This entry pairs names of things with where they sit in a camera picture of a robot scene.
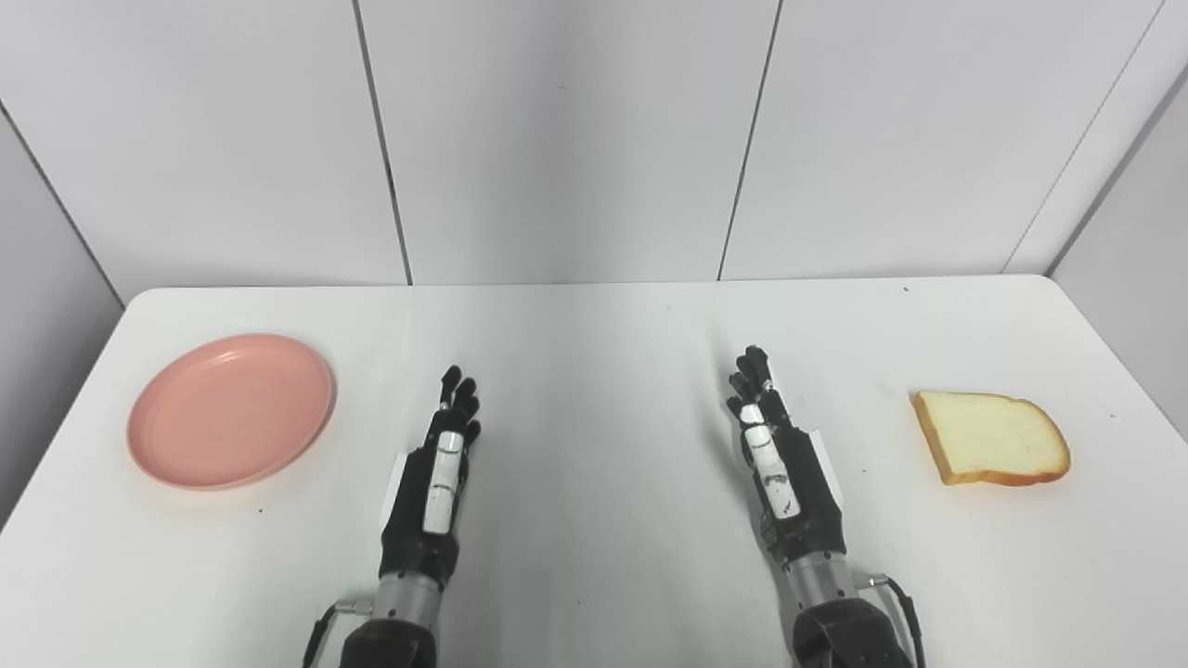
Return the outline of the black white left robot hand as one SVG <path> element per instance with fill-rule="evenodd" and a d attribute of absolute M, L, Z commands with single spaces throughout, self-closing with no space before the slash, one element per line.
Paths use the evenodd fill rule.
<path fill-rule="evenodd" d="M 451 366 L 424 443 L 407 453 L 381 532 L 379 575 L 423 575 L 446 591 L 457 571 L 457 524 L 470 478 L 470 450 L 481 431 L 478 384 Z"/>

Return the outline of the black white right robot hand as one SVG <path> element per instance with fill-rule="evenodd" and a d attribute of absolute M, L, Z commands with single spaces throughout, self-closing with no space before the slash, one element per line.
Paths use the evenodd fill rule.
<path fill-rule="evenodd" d="M 727 407 L 762 502 L 759 532 L 769 556 L 781 568 L 819 553 L 842 557 L 843 510 L 813 434 L 794 426 L 767 352 L 748 346 L 737 359 L 729 386 L 734 393 Z"/>

